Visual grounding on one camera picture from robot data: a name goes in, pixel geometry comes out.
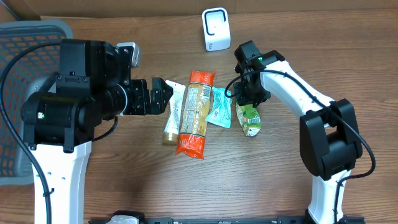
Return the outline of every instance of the white arm segment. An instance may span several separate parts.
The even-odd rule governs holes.
[[[316,89],[312,88],[307,82],[300,78],[290,67],[287,61],[277,61],[267,65],[268,70],[277,70],[280,72],[287,72],[292,77],[296,78],[312,95],[321,101],[326,106],[330,106],[332,98],[321,94]],[[291,79],[283,75],[262,72],[260,74],[261,85],[280,99],[286,105],[294,116],[299,119],[309,110],[318,111],[322,109]],[[334,223],[335,194],[337,188],[337,181],[349,175],[351,171],[341,171],[331,177],[330,180],[324,181],[321,177],[312,177],[312,199],[308,207],[308,212],[317,224],[331,224]],[[344,187],[340,188],[338,200],[338,220],[343,217],[341,204],[343,202]]]
[[[75,146],[73,153],[64,153],[62,146],[38,144],[31,151],[39,162],[49,189],[52,223],[83,224],[85,176],[91,141]],[[35,223],[46,223],[45,199],[42,183],[34,171],[35,181]]]

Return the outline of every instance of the red snack package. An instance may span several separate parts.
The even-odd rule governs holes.
[[[192,70],[185,100],[182,126],[176,154],[184,152],[192,158],[204,159],[206,117],[210,108],[210,93],[216,72]]]

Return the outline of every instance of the wooden table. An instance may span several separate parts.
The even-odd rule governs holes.
[[[322,93],[347,98],[373,148],[372,176],[346,185],[346,215],[368,223],[398,222],[398,10],[278,12],[230,15],[231,48],[206,52],[200,16],[66,21],[77,39],[134,41],[140,69],[132,78],[162,77],[188,85],[191,69],[232,80],[234,50],[248,40],[278,50]],[[261,132],[244,137],[233,106],[232,128],[207,127],[205,160],[162,145],[169,111],[123,116],[116,131],[94,143],[86,173],[85,219],[116,210],[148,217],[265,218],[303,215],[312,177],[299,154],[299,122],[276,98],[259,107]],[[96,134],[112,122],[104,122]],[[370,167],[365,149],[354,174]],[[0,188],[0,223],[32,223],[34,188]]]

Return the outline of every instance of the teal package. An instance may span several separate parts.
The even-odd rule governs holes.
[[[206,121],[224,128],[230,128],[232,98],[225,96],[224,88],[213,87],[212,89],[214,96],[213,108],[206,117]]]

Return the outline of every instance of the gray plastic basket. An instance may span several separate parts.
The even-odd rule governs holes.
[[[0,73],[26,48],[44,42],[73,38],[62,21],[22,21],[0,24]],[[20,110],[53,72],[59,71],[59,46],[37,49],[21,58],[7,76],[3,99],[12,124],[22,134]],[[0,185],[33,183],[32,165],[0,118]]]

